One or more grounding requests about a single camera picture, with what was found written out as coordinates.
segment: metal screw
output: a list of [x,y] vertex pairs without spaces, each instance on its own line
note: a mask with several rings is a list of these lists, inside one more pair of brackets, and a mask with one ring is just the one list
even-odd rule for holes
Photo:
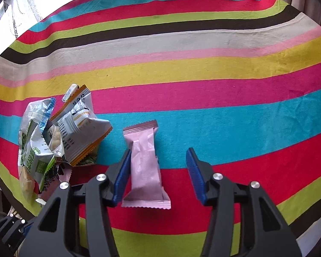
[[251,186],[252,186],[253,188],[260,188],[260,183],[258,183],[258,182],[256,182],[256,181],[253,181],[253,182],[251,182]]
[[98,175],[97,175],[97,180],[98,180],[99,182],[104,181],[106,178],[107,178],[107,176],[106,176],[105,174],[98,174]]
[[223,179],[223,175],[220,173],[214,173],[213,178],[218,181],[218,180]]
[[62,190],[65,190],[65,189],[67,189],[67,188],[69,187],[69,183],[67,183],[67,182],[62,182],[59,186],[60,186],[60,188],[61,188]]

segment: striped tablecloth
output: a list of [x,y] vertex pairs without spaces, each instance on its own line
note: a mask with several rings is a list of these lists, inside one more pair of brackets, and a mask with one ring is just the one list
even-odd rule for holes
[[34,214],[17,180],[21,116],[44,97],[59,109],[72,83],[113,125],[73,184],[120,159],[123,127],[159,124],[172,208],[111,209],[122,257],[199,256],[210,210],[185,169],[190,146],[231,180],[258,180],[288,223],[321,199],[321,27],[282,0],[74,0],[19,37],[0,56],[0,177]]

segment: white snack bag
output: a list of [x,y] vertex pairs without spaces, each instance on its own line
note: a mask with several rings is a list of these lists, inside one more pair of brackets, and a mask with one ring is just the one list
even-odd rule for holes
[[89,109],[93,110],[92,96],[90,90],[83,85],[81,88],[77,89],[75,93],[66,101],[66,103],[62,106],[62,108],[57,111],[55,115],[53,115],[48,122],[49,129],[52,125],[57,124],[59,119],[61,119],[65,114],[67,114],[71,109],[78,103],[80,100],[86,103]]
[[62,101],[66,102],[79,88],[80,86],[78,86],[77,84],[72,84],[63,96]]
[[98,119],[93,110],[80,100],[58,122],[65,159],[75,166],[112,130],[108,120]]
[[51,135],[52,137],[49,143],[49,148],[55,157],[61,158],[62,156],[64,156],[64,147],[63,147],[62,136],[61,136],[59,127],[56,125],[53,125],[50,128],[50,132],[52,133]]
[[18,132],[18,166],[23,166],[22,152],[24,150],[26,135],[31,121],[39,124],[40,130],[43,132],[47,121],[49,120],[52,110],[55,107],[55,98],[48,98],[38,101],[30,102],[24,114],[22,115],[19,132]]
[[55,164],[53,152],[46,144],[38,124],[31,121],[23,153],[23,165],[41,191],[45,173]]

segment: snack bag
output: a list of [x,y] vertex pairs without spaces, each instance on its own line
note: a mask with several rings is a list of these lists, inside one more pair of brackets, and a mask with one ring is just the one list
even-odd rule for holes
[[44,186],[36,201],[44,205],[62,182],[69,182],[73,168],[65,162],[57,162],[45,174]]
[[155,153],[156,120],[126,127],[123,136],[131,149],[131,191],[122,207],[170,209],[171,201],[162,186],[161,172]]
[[43,199],[45,202],[48,201],[50,196],[54,193],[56,188],[61,183],[57,174],[57,170],[57,166],[53,166],[49,171],[47,171],[47,173],[45,173],[43,187],[38,194],[38,198]]
[[21,191],[27,201],[31,200],[34,190],[34,179],[30,176],[23,164],[23,151],[26,143],[27,131],[31,121],[39,124],[41,131],[44,130],[54,109],[55,101],[55,98],[48,98],[30,102],[21,118],[18,133],[18,174]]
[[53,125],[50,130],[52,135],[49,143],[49,149],[53,152],[56,158],[62,158],[64,156],[64,147],[59,127]]
[[80,101],[82,100],[84,103],[86,103],[86,106],[93,110],[93,103],[92,103],[92,97],[91,92],[86,87],[86,85],[83,85],[81,88],[77,89],[75,93],[66,101],[66,103],[62,106],[62,108],[57,111],[55,115],[53,115],[49,119],[48,126],[46,127],[49,129],[52,125],[57,124],[57,122],[69,111],[72,110],[72,108]]
[[82,100],[57,122],[57,126],[62,135],[65,159],[72,166],[93,151],[112,130],[110,122],[98,119]]
[[98,159],[98,148],[97,145],[88,155],[86,155],[76,166],[90,166],[96,164],[96,160]]
[[26,144],[23,153],[23,165],[31,177],[43,188],[45,173],[55,164],[55,157],[46,144],[40,127],[34,121],[30,122],[26,136]]
[[21,192],[27,201],[31,200],[34,190],[34,179],[24,166],[18,166]]
[[18,166],[22,166],[22,152],[26,143],[27,130],[30,125],[30,121],[34,121],[39,124],[40,131],[43,132],[46,123],[49,120],[51,113],[55,107],[55,98],[48,98],[38,101],[30,102],[24,114],[22,115],[19,133],[18,133],[18,144],[19,144],[19,153],[18,153]]
[[67,90],[67,92],[64,94],[62,101],[66,102],[79,88],[80,86],[78,86],[77,84],[72,84]]

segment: pink snack wrapper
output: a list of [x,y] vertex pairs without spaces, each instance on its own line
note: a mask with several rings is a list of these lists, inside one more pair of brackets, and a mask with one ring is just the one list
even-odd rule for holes
[[131,149],[131,191],[122,200],[122,207],[171,209],[171,201],[162,186],[161,172],[155,153],[156,120],[123,129]]

